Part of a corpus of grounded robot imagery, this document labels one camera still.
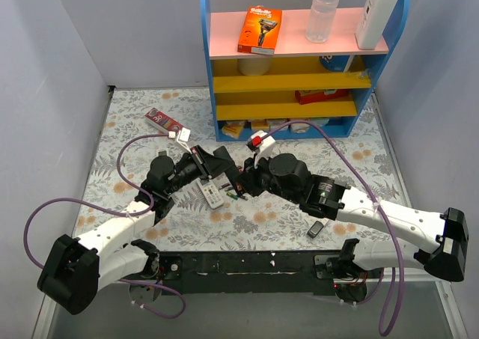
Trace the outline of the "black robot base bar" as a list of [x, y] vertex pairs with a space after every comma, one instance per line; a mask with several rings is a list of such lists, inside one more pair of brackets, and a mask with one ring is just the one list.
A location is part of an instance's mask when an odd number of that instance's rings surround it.
[[347, 301], [366, 298], [366, 280], [379, 269], [339, 267], [339, 250], [170, 251], [159, 255], [159, 281], [183, 295], [205, 293], [311, 293]]

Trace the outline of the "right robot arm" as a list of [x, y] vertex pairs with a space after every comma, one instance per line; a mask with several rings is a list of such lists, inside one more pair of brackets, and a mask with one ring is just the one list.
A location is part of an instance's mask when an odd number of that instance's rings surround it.
[[391, 236], [390, 244], [359, 240], [344, 244], [339, 270], [347, 277], [381, 267], [423, 269], [436, 278], [465, 278], [469, 232], [463, 211], [443, 213], [372, 199], [368, 194], [330, 177], [312, 174], [289, 153], [270, 159], [247, 159], [237, 185], [256, 197], [263, 192], [298, 205], [319, 219], [362, 225]]

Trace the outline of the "black slim remote control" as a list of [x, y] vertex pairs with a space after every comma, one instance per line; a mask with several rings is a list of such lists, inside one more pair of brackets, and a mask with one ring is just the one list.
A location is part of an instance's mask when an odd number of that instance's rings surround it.
[[235, 161], [231, 158], [228, 150], [225, 146], [221, 146], [213, 151], [213, 155], [224, 160], [228, 165], [224, 171], [226, 177], [228, 178], [230, 184], [233, 186], [237, 194], [241, 194], [241, 186], [238, 184], [237, 180], [240, 176], [240, 170], [238, 169]]

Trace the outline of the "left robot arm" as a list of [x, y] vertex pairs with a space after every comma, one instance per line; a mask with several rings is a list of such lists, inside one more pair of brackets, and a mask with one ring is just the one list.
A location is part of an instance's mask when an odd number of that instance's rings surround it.
[[54, 242], [37, 288], [71, 314], [79, 314], [104, 287], [128, 276], [155, 278], [160, 253], [136, 235], [154, 227], [174, 206], [173, 193], [197, 179], [218, 177], [235, 166], [225, 147], [208, 153], [194, 146], [179, 162], [156, 157], [141, 190], [120, 216], [76, 238]]

